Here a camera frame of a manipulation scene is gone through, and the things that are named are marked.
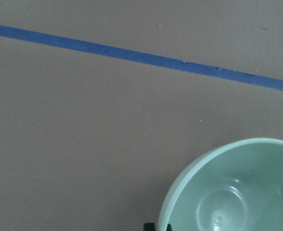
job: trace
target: light green bowl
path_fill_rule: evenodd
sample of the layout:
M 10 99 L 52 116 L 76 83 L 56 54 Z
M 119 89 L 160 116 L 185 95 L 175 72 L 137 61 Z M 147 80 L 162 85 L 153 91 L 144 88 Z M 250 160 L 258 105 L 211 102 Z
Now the light green bowl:
M 283 231 L 283 141 L 238 141 L 192 162 L 171 186 L 158 231 Z

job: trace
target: gray surface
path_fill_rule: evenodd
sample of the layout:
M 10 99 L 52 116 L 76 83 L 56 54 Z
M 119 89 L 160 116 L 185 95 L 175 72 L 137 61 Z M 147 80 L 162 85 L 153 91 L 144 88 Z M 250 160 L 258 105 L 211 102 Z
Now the gray surface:
M 132 231 L 199 155 L 283 139 L 283 91 L 0 38 L 0 231 Z
M 0 0 L 0 24 L 283 79 L 283 0 Z

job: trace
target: bowl rim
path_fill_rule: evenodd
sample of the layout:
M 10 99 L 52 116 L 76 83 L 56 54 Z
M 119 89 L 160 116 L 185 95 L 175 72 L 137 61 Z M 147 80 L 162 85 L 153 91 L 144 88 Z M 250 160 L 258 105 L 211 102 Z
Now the bowl rim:
M 236 141 L 219 148 L 213 149 L 197 159 L 195 159 L 192 163 L 190 163 L 175 179 L 173 184 L 171 185 L 161 208 L 161 212 L 158 219 L 158 231 L 166 231 L 168 221 L 171 216 L 171 212 L 176 204 L 176 201 L 183 189 L 190 181 L 190 179 L 209 161 L 214 159 L 215 157 L 227 152 L 231 149 L 248 145 L 248 144 L 256 144 L 256 143 L 270 143 L 277 144 L 283 146 L 283 141 L 272 138 L 253 138 L 247 140 Z

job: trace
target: blue tape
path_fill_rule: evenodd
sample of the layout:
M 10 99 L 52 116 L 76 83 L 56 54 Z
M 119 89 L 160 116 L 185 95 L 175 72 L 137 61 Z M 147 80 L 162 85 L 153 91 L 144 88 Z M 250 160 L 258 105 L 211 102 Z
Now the blue tape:
M 283 90 L 283 80 L 0 25 L 0 36 Z

